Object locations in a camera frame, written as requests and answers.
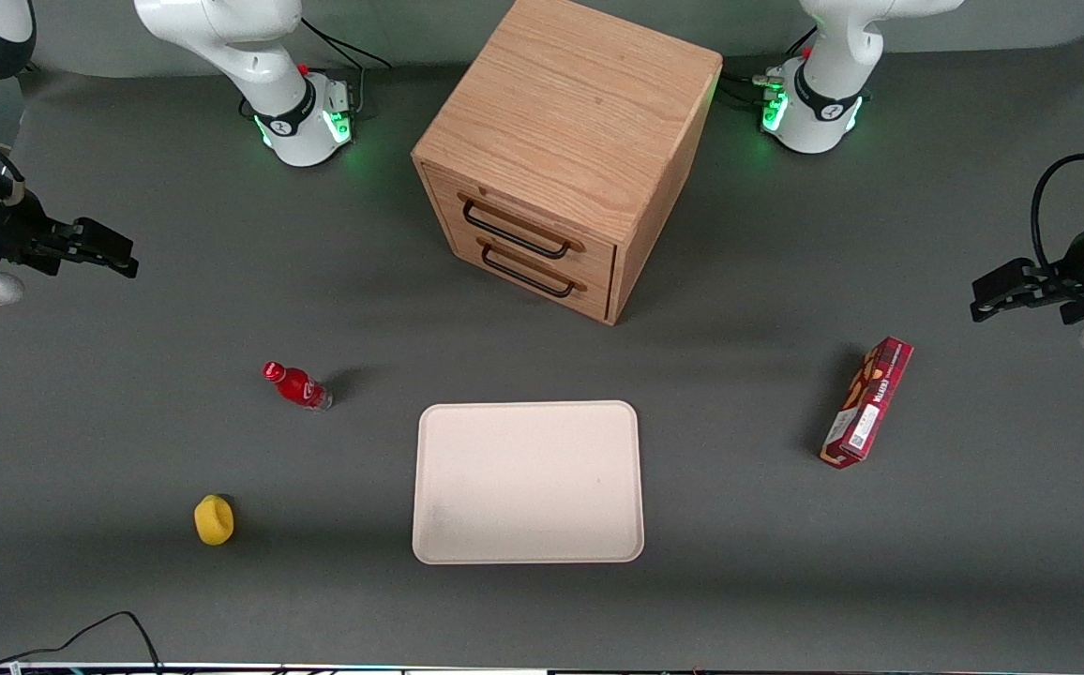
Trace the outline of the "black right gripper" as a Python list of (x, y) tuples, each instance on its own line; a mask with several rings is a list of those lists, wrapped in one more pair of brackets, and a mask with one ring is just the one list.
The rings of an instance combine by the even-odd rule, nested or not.
[(73, 225), (59, 221), (46, 215), (31, 192), (12, 205), (0, 200), (0, 262), (57, 275), (62, 261), (104, 267), (130, 280), (138, 277), (140, 265), (133, 241), (96, 219), (76, 217)]

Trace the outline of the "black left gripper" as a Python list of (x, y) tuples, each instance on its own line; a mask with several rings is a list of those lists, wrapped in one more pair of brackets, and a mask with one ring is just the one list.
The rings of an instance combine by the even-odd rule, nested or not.
[(1084, 231), (1075, 236), (1064, 256), (1051, 260), (1044, 252), (1038, 211), (1030, 216), (1031, 260), (1010, 260), (973, 282), (970, 315), (981, 323), (1018, 308), (1060, 304), (1064, 325), (1084, 320)]

